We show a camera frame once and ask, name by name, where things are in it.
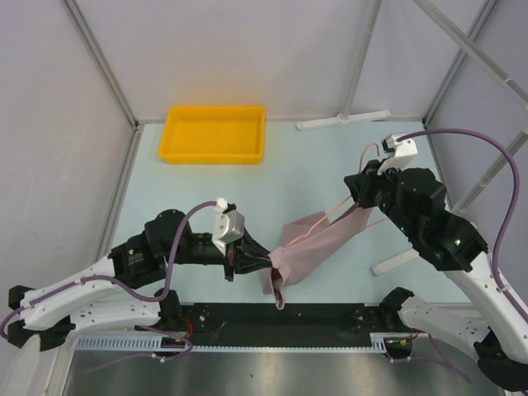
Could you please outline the pink tank top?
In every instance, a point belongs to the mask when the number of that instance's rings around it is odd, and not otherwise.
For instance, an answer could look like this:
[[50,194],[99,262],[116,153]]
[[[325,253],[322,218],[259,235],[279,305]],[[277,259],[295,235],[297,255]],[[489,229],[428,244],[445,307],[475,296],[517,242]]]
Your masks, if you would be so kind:
[[277,309],[285,307],[284,289],[308,278],[327,259],[357,234],[366,229],[372,210],[351,206],[334,221],[321,223],[307,238],[287,247],[294,238],[305,234],[324,216],[310,214],[284,226],[280,246],[269,253],[272,268],[259,271],[262,293],[275,300]]

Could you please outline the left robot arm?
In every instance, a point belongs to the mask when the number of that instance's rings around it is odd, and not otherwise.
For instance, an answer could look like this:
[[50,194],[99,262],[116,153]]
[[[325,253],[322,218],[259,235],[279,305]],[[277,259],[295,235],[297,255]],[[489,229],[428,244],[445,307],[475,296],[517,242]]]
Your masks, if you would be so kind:
[[34,335],[40,348],[61,346],[67,337],[102,329],[152,327],[174,331],[182,306],[171,289],[176,265],[221,266],[232,281],[271,267],[269,251],[246,230],[234,205],[219,211],[210,233],[195,233],[188,213],[164,210],[144,230],[86,270],[41,289],[23,285],[9,290],[11,313],[1,324],[1,337],[23,347]]

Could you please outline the pink wire hanger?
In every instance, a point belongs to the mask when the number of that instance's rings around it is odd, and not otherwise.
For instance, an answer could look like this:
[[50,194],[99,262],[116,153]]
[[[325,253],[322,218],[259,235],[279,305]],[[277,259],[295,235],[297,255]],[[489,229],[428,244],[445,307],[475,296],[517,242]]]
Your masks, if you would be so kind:
[[[373,143],[370,143],[368,144],[362,151],[361,153],[361,156],[360,156],[360,161],[359,161],[359,171],[361,171],[362,169],[362,164],[363,164],[363,160],[365,158],[365,154],[366,152],[368,151],[369,148],[371,147],[374,147],[375,150],[376,150],[376,156],[380,156],[380,146],[378,143],[376,142],[373,142]],[[323,223],[325,220],[327,220],[331,215],[333,215],[337,210],[339,210],[342,206],[344,206],[349,200],[351,200],[351,195],[348,196],[347,198],[345,198],[343,201],[341,201],[339,204],[337,204],[334,208],[332,208],[331,210],[329,210],[321,219],[319,219],[315,224],[313,224],[309,230],[305,233],[305,234],[302,234],[300,235],[299,237],[297,238],[294,238],[292,241],[290,241],[286,246],[289,247],[295,243],[297,243],[298,241],[302,240],[302,239],[305,239],[307,238],[321,223]],[[380,220],[377,220],[375,221],[374,223],[371,223],[371,224],[368,224],[366,226],[366,228],[370,228],[370,227],[375,227],[377,226],[378,224],[382,224],[384,222],[386,222],[388,220],[386,219],[380,219]]]

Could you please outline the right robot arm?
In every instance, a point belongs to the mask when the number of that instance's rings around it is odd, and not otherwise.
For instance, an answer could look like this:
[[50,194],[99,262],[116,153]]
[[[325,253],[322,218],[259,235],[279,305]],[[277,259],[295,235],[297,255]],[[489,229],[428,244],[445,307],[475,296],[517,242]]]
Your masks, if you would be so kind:
[[378,160],[344,182],[359,207],[377,207],[403,232],[419,257],[455,283],[478,310],[473,322],[397,288],[380,320],[390,331],[423,330],[472,358],[495,385],[527,390],[527,306],[501,274],[488,245],[467,220],[446,210],[445,186],[428,168],[384,169]]

